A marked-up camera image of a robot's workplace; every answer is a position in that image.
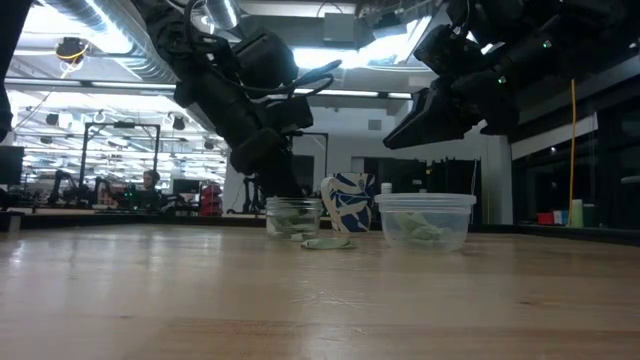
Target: cup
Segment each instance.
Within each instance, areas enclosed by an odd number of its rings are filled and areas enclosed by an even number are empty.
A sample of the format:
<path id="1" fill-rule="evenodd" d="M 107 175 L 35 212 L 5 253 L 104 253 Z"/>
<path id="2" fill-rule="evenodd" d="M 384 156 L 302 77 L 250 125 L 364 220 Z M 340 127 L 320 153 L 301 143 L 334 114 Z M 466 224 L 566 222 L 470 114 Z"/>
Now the cup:
<path id="1" fill-rule="evenodd" d="M 371 226 L 371 207 L 375 176 L 343 172 L 322 180 L 322 201 L 331 216 L 333 230 L 341 233 L 367 232 Z"/>

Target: glass jar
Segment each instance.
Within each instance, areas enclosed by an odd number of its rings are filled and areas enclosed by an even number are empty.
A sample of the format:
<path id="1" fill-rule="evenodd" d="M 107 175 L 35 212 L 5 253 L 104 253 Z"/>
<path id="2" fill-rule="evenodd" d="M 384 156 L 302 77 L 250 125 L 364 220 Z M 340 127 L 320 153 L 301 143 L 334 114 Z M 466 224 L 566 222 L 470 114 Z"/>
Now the glass jar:
<path id="1" fill-rule="evenodd" d="M 321 214 L 320 199 L 268 198 L 267 236 L 292 241 L 316 238 Z"/>

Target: table surface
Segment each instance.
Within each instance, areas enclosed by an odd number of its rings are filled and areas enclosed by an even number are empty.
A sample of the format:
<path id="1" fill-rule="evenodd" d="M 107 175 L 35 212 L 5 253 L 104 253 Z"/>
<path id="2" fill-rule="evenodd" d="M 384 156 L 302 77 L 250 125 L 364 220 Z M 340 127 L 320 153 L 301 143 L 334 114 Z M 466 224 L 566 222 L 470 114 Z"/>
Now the table surface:
<path id="1" fill-rule="evenodd" d="M 262 229 L 0 237 L 0 359 L 638 359 L 640 249 L 473 234 L 447 255 Z"/>

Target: red object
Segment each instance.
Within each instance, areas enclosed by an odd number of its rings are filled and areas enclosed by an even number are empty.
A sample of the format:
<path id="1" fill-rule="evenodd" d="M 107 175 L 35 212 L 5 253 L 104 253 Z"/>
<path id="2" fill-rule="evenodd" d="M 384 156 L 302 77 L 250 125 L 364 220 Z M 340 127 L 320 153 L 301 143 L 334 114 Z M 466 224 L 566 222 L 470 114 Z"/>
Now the red object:
<path id="1" fill-rule="evenodd" d="M 553 225 L 553 213 L 539 213 L 538 225 Z"/>
<path id="2" fill-rule="evenodd" d="M 209 185 L 200 192 L 200 216 L 222 216 L 222 199 L 220 186 Z"/>

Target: computer monitor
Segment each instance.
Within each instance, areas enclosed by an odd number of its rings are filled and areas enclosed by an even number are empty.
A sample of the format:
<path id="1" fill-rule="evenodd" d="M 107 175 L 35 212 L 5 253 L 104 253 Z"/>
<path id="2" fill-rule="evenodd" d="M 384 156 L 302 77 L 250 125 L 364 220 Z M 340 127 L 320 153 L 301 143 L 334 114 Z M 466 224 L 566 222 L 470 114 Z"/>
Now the computer monitor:
<path id="1" fill-rule="evenodd" d="M 24 148 L 0 146 L 0 185 L 20 185 Z"/>

